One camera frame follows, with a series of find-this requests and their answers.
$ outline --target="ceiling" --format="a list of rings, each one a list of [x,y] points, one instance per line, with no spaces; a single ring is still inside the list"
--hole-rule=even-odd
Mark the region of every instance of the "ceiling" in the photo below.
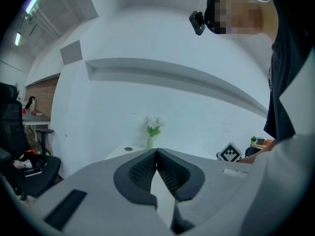
[[[127,4],[169,7],[188,13],[194,10],[204,11],[206,8],[206,0],[127,0]],[[13,44],[18,31],[22,35],[18,48],[35,58],[43,48],[70,27],[88,20],[89,18],[85,16],[89,14],[86,12],[87,7],[87,3],[81,2],[81,0],[38,0],[38,8],[41,12],[37,10],[34,17],[29,16],[28,19],[25,19],[27,14],[21,9],[4,36],[4,41]],[[48,19],[49,26],[43,24],[42,15]],[[59,34],[52,31],[50,26],[53,26]],[[266,36],[260,34],[238,37],[235,41],[252,54],[265,72],[268,71],[272,51],[271,41]]]

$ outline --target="white table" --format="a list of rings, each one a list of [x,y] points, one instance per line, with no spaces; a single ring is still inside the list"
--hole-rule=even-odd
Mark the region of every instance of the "white table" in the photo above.
[[[132,148],[133,150],[126,151],[125,148],[127,147]],[[144,150],[144,149],[145,148],[143,147],[133,146],[128,143],[123,143],[120,146],[118,146],[112,153],[110,153],[105,158],[105,160],[114,158],[116,156],[121,156],[124,154]],[[200,157],[210,158],[210,159],[215,158],[205,151],[194,150],[193,152],[195,156],[200,156]],[[157,214],[160,216],[162,221],[164,221],[164,223],[170,228],[171,223],[172,223],[173,213],[174,213],[175,199],[172,196],[172,194],[168,191],[158,171],[156,171],[152,179],[151,194],[153,194],[157,198]]]
[[[35,116],[32,115],[29,109],[26,109],[26,113],[22,114],[22,122],[24,126],[32,125],[34,129],[35,142],[37,142],[36,126],[37,125],[50,125],[50,117],[48,116]]]

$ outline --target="black shirt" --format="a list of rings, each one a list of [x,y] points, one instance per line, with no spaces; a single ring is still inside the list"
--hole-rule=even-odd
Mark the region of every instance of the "black shirt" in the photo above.
[[[272,45],[270,103],[264,130],[282,141],[295,134],[292,123],[279,97],[293,81],[307,59],[312,44],[290,7],[282,0],[273,0],[279,19],[278,33]]]

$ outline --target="mesh chair back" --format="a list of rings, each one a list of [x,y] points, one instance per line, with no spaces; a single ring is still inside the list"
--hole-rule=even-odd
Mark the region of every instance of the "mesh chair back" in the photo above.
[[[30,149],[22,122],[22,104],[15,86],[0,83],[0,147],[17,160]]]

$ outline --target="chair armrest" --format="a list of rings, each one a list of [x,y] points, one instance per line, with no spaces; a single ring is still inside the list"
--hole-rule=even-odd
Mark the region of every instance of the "chair armrest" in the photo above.
[[[41,128],[41,129],[37,129],[36,132],[41,133],[41,134],[52,134],[54,130],[48,129],[48,128]]]
[[[5,161],[11,158],[11,154],[0,147],[0,162],[4,163]]]

